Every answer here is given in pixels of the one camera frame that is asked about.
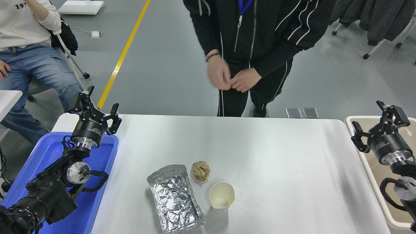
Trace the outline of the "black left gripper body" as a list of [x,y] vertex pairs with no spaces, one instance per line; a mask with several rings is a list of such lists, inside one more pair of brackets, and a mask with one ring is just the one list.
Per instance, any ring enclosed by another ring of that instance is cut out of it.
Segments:
[[80,138],[87,138],[95,144],[100,144],[107,128],[101,121],[104,116],[105,114],[81,114],[71,135],[71,141],[80,142]]

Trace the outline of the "person's right hand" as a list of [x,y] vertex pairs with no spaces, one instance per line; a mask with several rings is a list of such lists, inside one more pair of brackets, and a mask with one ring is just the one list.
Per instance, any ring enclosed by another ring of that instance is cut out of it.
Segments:
[[9,72],[11,72],[10,66],[6,62],[0,60],[0,80],[9,77]]
[[219,55],[210,55],[207,65],[207,74],[211,84],[220,90],[229,90],[231,74],[226,61]]

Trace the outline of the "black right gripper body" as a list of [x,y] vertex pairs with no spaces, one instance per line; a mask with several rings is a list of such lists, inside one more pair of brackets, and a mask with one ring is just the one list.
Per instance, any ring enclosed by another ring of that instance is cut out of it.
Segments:
[[370,147],[379,162],[398,162],[411,157],[410,147],[398,133],[379,136]]

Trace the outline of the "person's left hand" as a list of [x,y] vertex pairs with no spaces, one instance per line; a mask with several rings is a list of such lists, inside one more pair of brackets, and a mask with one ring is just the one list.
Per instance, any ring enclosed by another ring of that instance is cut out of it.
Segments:
[[239,92],[245,93],[253,88],[261,80],[261,78],[262,76],[256,71],[255,68],[244,69],[230,80],[230,86]]

